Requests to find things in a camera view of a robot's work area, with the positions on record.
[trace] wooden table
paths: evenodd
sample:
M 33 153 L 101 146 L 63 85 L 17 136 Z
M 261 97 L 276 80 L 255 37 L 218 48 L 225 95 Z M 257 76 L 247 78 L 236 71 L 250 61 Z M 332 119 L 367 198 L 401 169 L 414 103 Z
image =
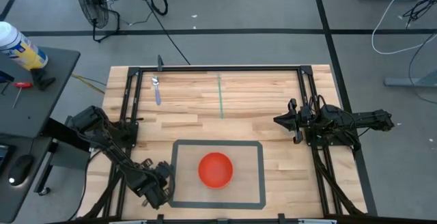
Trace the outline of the wooden table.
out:
M 327 103 L 339 106 L 330 66 L 314 65 L 312 68 L 318 94 L 323 95 Z M 119 119 L 127 71 L 128 67 L 112 67 L 109 74 L 102 108 L 113 121 Z M 160 106 L 155 101 L 153 75 L 160 81 Z M 284 213 L 286 218 L 322 217 L 310 148 L 305 141 L 293 144 L 294 133 L 272 120 L 286 113 L 290 98 L 296 98 L 299 107 L 297 74 L 291 71 L 146 72 L 137 113 L 137 117 L 144 120 L 139 121 L 133 161 L 151 158 L 155 163 L 162 160 L 170 163 L 172 145 L 177 139 L 259 141 L 264 150 L 266 206 L 262 210 L 230 210 L 171 208 L 165 204 L 154 210 L 149 206 L 142 207 L 144 197 L 138 198 L 128 189 L 123 219 L 156 219 L 157 214 L 164 214 L 166 219 L 274 219 L 278 213 Z M 127 114 L 131 112 L 132 100 L 130 98 Z M 352 152 L 346 146 L 331 146 L 330 153 L 338 185 L 356 207 L 365 212 Z M 79 216 L 85 214 L 103 192 L 109 169 L 110 162 L 104 155 L 91 162 Z M 332 212 L 333 199 L 327 183 L 325 187 Z M 113 199 L 116 199 L 118 189 L 114 193 Z M 115 212 L 116 203 L 113 200 L 111 214 Z

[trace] green tape line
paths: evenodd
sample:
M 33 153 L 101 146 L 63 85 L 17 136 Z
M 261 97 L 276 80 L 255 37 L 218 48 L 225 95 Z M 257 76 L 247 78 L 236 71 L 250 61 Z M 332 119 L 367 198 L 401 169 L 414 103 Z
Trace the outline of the green tape line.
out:
M 223 119 L 223 103 L 221 101 L 221 79 L 220 79 L 220 73 L 217 73 L 217 83 L 218 83 L 218 98 L 220 100 L 220 119 Z

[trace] computer mouse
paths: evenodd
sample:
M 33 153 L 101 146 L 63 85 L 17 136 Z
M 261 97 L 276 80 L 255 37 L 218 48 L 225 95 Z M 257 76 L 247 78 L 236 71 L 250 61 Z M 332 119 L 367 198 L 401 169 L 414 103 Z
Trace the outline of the computer mouse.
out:
M 18 186 L 19 184 L 22 184 L 27 176 L 29 175 L 29 170 L 33 163 L 33 156 L 32 155 L 22 155 L 19 158 L 17 158 L 12 165 L 11 169 L 9 170 L 9 183 L 12 186 Z

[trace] floor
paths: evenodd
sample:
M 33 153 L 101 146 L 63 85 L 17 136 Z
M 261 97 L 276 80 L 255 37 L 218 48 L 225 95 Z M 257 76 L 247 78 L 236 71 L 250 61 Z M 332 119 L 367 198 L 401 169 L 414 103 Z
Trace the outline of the floor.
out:
M 122 23 L 123 30 L 133 33 L 113 36 L 98 44 L 91 39 L 91 25 L 77 0 L 14 0 L 12 7 L 8 1 L 0 0 L 0 12 L 3 12 L 0 19 L 32 34 L 30 39 L 40 46 L 81 52 L 76 74 L 105 82 L 110 66 L 156 65 L 157 54 L 167 65 L 184 64 L 166 36 L 148 31 L 160 29 L 153 17 L 146 24 Z M 437 107 L 419 100 L 411 89 L 383 85 L 384 77 L 408 75 L 408 63 L 414 51 L 379 55 L 371 48 L 369 32 L 378 24 L 387 1 L 322 0 L 328 25 L 322 24 L 316 0 L 168 1 L 169 13 L 160 19 L 167 29 L 182 30 L 175 31 L 172 38 L 192 64 L 331 64 L 344 106 L 350 104 L 354 112 L 384 109 L 392 113 L 392 120 L 397 124 L 392 131 L 369 131 L 361 137 L 378 215 L 437 219 L 434 207 Z M 426 39 L 428 35 L 400 30 L 405 28 L 406 19 L 399 19 L 399 15 L 414 4 L 393 4 L 381 29 L 399 31 L 377 35 L 379 50 L 394 51 Z M 113 8 L 130 22 L 144 20 L 150 13 L 140 0 L 117 1 Z M 435 29 L 436 15 L 436 8 L 432 8 L 410 28 Z M 110 16 L 104 30 L 114 26 L 115 20 Z M 208 34 L 197 33 L 198 29 L 218 30 Z M 71 36 L 75 32 L 81 36 Z M 432 50 L 435 44 L 431 42 L 423 48 L 412 68 L 412 76 L 423 76 L 437 68 Z M 418 89 L 418 92 L 437 100 L 437 93 L 432 89 Z M 70 79 L 52 117 L 64 121 L 67 115 L 91 104 L 101 105 L 102 99 L 101 94 Z M 30 192 L 15 223 L 47 223 L 71 216 L 81 195 L 83 172 L 54 169 L 48 185 L 52 186 L 53 194 L 38 197 Z

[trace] orange bowl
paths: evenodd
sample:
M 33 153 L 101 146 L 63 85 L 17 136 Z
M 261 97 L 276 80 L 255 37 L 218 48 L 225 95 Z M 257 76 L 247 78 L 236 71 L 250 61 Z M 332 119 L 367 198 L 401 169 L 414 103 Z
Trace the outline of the orange bowl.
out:
M 199 163 L 200 180 L 210 188 L 223 188 L 234 174 L 231 160 L 220 152 L 206 154 Z

